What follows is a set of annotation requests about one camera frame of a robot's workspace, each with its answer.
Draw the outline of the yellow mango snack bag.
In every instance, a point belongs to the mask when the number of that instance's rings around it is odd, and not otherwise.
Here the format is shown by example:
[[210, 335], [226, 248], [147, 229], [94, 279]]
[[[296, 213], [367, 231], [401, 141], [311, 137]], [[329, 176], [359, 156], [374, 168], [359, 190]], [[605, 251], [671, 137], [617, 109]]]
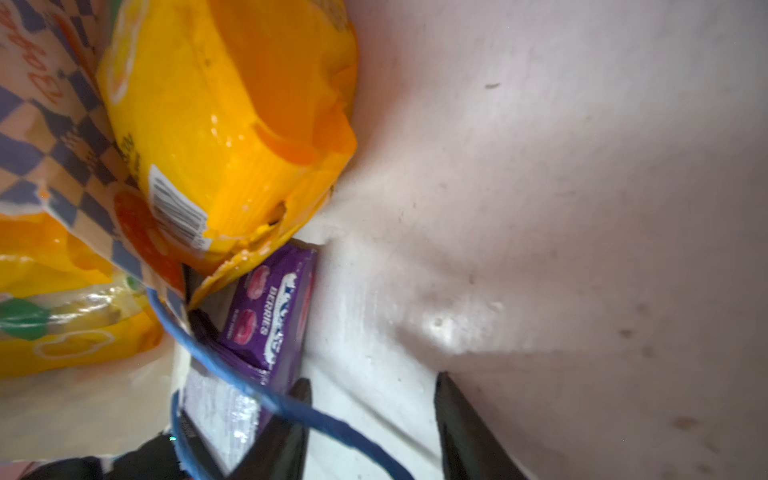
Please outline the yellow mango snack bag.
[[98, 68], [113, 132], [191, 305], [330, 198], [357, 148], [359, 50], [341, 1], [123, 1]]

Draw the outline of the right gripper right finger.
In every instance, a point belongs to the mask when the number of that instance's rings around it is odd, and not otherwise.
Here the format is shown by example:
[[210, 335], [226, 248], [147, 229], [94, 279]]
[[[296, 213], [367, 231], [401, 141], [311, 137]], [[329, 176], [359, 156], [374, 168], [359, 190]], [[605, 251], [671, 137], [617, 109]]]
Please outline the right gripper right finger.
[[434, 407], [446, 479], [527, 479], [447, 372], [437, 375]]

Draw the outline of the yellow jelly snack bag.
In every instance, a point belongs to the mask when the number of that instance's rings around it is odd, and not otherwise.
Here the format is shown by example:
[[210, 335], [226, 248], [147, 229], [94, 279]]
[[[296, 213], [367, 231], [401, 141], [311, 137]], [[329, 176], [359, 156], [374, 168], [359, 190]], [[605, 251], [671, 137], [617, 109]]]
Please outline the yellow jelly snack bag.
[[161, 343], [145, 287], [46, 213], [1, 218], [1, 376], [128, 358]]

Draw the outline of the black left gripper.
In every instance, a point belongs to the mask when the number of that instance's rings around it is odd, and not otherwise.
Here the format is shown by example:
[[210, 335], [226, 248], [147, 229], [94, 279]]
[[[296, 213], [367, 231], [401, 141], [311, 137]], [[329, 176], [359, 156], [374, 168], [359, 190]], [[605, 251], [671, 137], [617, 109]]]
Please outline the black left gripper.
[[168, 434], [144, 443], [137, 450], [130, 451], [108, 462], [105, 458], [88, 456], [56, 460], [48, 463], [36, 462], [27, 467], [18, 479], [192, 479], [177, 458], [173, 441]]

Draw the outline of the purple berries snack bag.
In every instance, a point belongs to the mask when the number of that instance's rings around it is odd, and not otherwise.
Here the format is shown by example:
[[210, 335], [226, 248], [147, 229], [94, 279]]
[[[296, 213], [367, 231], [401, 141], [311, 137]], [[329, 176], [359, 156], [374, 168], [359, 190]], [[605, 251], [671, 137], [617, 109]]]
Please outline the purple berries snack bag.
[[[278, 249], [190, 312], [195, 338], [238, 373], [288, 393], [299, 378], [317, 256], [300, 243]], [[272, 417], [198, 361], [190, 367], [182, 409], [223, 474], [235, 470]]]

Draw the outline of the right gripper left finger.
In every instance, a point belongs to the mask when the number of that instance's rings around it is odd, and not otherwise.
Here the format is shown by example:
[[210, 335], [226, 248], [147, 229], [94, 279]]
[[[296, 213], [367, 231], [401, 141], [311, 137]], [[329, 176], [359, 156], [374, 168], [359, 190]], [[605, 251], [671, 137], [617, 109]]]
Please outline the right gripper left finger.
[[228, 480], [302, 480], [310, 431], [273, 415]]

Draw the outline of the checkered paper bag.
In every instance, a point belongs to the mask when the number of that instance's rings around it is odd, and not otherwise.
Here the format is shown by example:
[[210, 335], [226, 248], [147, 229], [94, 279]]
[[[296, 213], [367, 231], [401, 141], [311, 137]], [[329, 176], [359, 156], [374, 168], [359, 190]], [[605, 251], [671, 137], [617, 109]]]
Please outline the checkered paper bag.
[[169, 272], [117, 216], [116, 197], [139, 197], [122, 160], [95, 82], [86, 29], [88, 2], [5, 1], [1, 5], [1, 211], [44, 213], [149, 290], [166, 331], [195, 360], [241, 392], [306, 429], [359, 451], [394, 479], [408, 471], [350, 425], [237, 373], [195, 340], [179, 263]]

